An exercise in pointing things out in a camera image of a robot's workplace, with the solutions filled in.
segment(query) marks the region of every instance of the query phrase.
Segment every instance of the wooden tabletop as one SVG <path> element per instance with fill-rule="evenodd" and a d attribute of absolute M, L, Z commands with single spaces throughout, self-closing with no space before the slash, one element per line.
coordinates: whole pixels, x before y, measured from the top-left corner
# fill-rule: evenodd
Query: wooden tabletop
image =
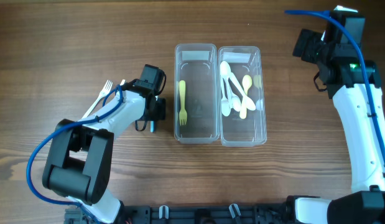
<path fill-rule="evenodd" d="M 366 17 L 363 53 L 383 81 L 385 1 L 161 1 L 0 5 L 0 223 L 61 223 L 64 209 L 36 198 L 27 160 L 63 118 L 78 120 L 106 80 L 138 78 L 148 63 L 168 77 L 167 119 L 156 133 L 131 125 L 114 143 L 108 188 L 125 205 L 282 202 L 288 195 L 351 192 L 350 158 L 332 100 L 312 82 L 317 66 L 292 56 L 301 28 L 320 19 L 285 9 L 337 4 Z M 174 139 L 174 49 L 180 43 L 261 50 L 267 143 L 249 148 Z M 32 179 L 39 191 L 48 146 Z"/>

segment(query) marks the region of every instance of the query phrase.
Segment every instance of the white fork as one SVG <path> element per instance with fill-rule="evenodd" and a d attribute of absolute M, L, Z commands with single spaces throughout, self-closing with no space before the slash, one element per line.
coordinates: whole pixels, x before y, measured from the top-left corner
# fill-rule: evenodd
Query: white fork
<path fill-rule="evenodd" d="M 87 112 L 85 113 L 85 115 L 83 115 L 82 118 L 87 118 L 88 115 L 90 115 L 90 113 L 93 111 L 93 109 L 97 106 L 97 104 L 100 102 L 100 100 L 102 98 L 104 98 L 106 95 L 109 94 L 109 92 L 111 91 L 112 89 L 112 82 L 110 80 L 107 80 L 105 85 L 104 85 L 104 88 L 100 91 L 98 97 L 97 97 L 97 100 L 95 100 L 95 102 L 92 104 L 92 106 L 87 110 Z"/>

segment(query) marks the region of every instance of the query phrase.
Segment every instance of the yellow spoon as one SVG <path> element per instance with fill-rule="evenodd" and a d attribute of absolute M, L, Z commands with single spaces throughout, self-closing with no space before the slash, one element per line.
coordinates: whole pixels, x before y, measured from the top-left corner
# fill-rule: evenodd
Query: yellow spoon
<path fill-rule="evenodd" d="M 252 78 L 250 77 L 250 75 L 245 75 L 242 79 L 242 86 L 243 86 L 243 90 L 244 90 L 244 93 L 246 94 L 246 96 L 248 95 L 249 88 L 252 86 L 252 82 L 253 81 L 252 81 Z M 245 119 L 247 113 L 248 113 L 248 110 L 246 109 L 245 100 L 242 100 L 241 112 L 239 113 L 239 117 L 241 119 Z"/>

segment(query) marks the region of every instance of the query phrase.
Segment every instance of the clear plastic container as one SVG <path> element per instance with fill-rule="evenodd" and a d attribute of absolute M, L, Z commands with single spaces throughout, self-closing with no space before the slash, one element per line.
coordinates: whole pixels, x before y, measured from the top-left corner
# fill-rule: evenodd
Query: clear plastic container
<path fill-rule="evenodd" d="M 174 66 L 174 137 L 183 144 L 209 144 L 220 136 L 217 49 L 179 44 Z M 180 125 L 179 81 L 185 81 L 186 125 Z"/>
<path fill-rule="evenodd" d="M 241 86 L 245 75 L 252 78 L 248 97 L 256 104 L 256 110 L 247 110 L 245 119 L 241 119 L 239 112 L 234 109 L 231 109 L 231 114 L 227 117 L 221 114 L 222 145 L 248 147 L 264 144 L 267 141 L 267 131 L 260 50 L 257 47 L 222 47 L 218 51 L 218 64 L 222 61 L 228 62 Z M 242 101 L 241 93 L 231 80 L 229 83 L 233 93 Z"/>

